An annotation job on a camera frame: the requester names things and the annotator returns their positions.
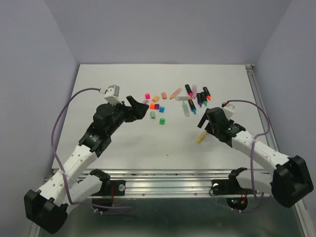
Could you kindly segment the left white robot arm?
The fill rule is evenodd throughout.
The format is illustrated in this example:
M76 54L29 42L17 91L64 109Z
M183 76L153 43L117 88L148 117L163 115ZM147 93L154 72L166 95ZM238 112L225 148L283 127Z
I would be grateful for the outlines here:
M79 140L73 153L60 169L37 191L24 196L27 219L50 234L58 232L68 214L93 194L113 194L111 177L100 169L90 172L80 183L78 178L111 143L113 133L125 122L143 119L149 105L127 96L129 106L114 100L97 107L93 122Z

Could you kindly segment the blue pen cap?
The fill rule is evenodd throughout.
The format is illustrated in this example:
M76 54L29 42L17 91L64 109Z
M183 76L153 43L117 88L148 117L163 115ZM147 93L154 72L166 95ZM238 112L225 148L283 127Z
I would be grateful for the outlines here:
M163 107L163 106L161 106L160 109L159 109L159 111L160 111L161 113L163 113L164 110L165 110L165 107Z

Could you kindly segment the pastel green pen cap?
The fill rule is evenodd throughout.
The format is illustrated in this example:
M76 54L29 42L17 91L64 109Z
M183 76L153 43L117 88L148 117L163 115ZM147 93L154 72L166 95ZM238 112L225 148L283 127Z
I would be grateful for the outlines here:
M155 114L154 111L151 111L151 112L150 112L150 118L151 118L151 119L155 119L155 118L156 118L156 114Z

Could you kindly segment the purple black highlighter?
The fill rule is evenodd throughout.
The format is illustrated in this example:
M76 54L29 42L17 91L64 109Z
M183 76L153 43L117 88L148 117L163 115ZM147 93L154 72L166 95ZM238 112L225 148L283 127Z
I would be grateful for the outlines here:
M203 100L202 100L201 93L197 93L197 103L200 107L202 107Z

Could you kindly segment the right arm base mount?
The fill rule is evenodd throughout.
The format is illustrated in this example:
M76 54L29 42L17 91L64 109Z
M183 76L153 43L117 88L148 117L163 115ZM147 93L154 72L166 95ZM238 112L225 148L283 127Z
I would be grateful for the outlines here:
M228 175L228 179L216 179L212 180L212 186L209 190L209 195L211 197L220 196L220 195L240 195L240 197L227 197L227 205L232 209L240 213L247 213L245 211L248 205L248 195L252 195L253 191L250 188L242 188L237 178L241 178L242 174L248 169L241 167L234 169Z

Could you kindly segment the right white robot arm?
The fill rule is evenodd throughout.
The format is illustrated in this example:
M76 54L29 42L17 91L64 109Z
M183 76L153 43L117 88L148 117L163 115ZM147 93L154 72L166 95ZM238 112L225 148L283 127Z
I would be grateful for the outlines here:
M287 156L255 140L243 126L230 119L230 114L220 107L206 109L197 126L248 156L252 162L262 166L264 172L255 173L245 167L234 169L227 179L213 181L214 195L239 195L254 189L271 195L280 205L290 208L314 190L302 157Z

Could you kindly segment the orange black highlighter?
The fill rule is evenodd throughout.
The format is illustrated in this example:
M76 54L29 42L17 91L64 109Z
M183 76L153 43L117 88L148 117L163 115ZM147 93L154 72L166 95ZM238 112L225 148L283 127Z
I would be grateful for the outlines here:
M210 92L209 92L209 90L208 90L208 88L207 88L206 86L203 87L203 92L204 92L204 94L205 94L207 100L210 101L210 100L212 99L212 97L211 97L211 94L210 94Z

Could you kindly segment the pink black highlighter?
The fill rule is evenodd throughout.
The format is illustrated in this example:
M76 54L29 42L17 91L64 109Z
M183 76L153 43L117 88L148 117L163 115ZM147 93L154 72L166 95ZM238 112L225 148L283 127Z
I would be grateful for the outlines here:
M192 89L191 89L191 87L190 87L189 84L186 84L186 85L185 85L185 89L186 89L187 94L188 94L190 97L195 98L195 96L194 96L194 94L193 94L193 91L192 91Z

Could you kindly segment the pastel lilac highlighter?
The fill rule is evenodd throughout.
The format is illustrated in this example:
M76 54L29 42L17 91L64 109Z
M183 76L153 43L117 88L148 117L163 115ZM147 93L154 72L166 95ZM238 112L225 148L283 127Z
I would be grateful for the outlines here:
M196 98L197 97L197 85L196 84L192 85L192 93L193 93L193 97Z

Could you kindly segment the pastel orange highlighter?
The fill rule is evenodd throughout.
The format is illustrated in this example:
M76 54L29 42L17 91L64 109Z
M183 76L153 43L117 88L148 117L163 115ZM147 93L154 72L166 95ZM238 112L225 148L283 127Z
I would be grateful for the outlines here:
M182 91L182 88L181 88L181 87L177 88L177 89L171 94L170 99L174 99L179 93L181 93L181 91Z

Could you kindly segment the pastel green highlighter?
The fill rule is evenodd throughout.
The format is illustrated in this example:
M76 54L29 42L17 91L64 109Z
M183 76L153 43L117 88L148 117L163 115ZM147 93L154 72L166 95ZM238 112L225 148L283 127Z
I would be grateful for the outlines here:
M190 116L190 112L189 112L189 109L188 109L188 105L187 105L187 103L185 101L182 102L182 109L183 109L185 117L189 117Z

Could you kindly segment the pastel yellow highlighter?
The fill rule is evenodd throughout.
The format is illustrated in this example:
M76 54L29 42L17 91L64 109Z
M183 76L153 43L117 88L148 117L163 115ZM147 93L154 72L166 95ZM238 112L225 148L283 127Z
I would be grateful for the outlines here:
M196 138L196 142L199 144L201 143L204 138L207 136L207 132L203 131L197 138Z

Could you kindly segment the pastel orange pen cap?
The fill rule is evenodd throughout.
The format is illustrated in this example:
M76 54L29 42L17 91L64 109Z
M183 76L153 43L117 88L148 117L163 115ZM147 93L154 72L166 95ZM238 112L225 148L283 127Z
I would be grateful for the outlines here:
M156 102L158 99L159 99L159 96L156 95L156 96L153 98L153 102Z

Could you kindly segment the clear orange-tip highlighter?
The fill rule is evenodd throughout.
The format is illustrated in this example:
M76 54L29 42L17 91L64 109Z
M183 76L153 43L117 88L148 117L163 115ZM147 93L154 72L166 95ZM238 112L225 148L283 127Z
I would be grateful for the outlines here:
M175 97L176 101L189 101L192 100L191 96L177 96Z

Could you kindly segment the blue black highlighter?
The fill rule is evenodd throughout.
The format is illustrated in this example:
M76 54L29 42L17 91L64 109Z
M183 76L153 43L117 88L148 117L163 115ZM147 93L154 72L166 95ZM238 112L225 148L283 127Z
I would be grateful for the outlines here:
M189 103L191 111L196 115L197 114L197 109L196 109L192 99L188 100L188 103Z

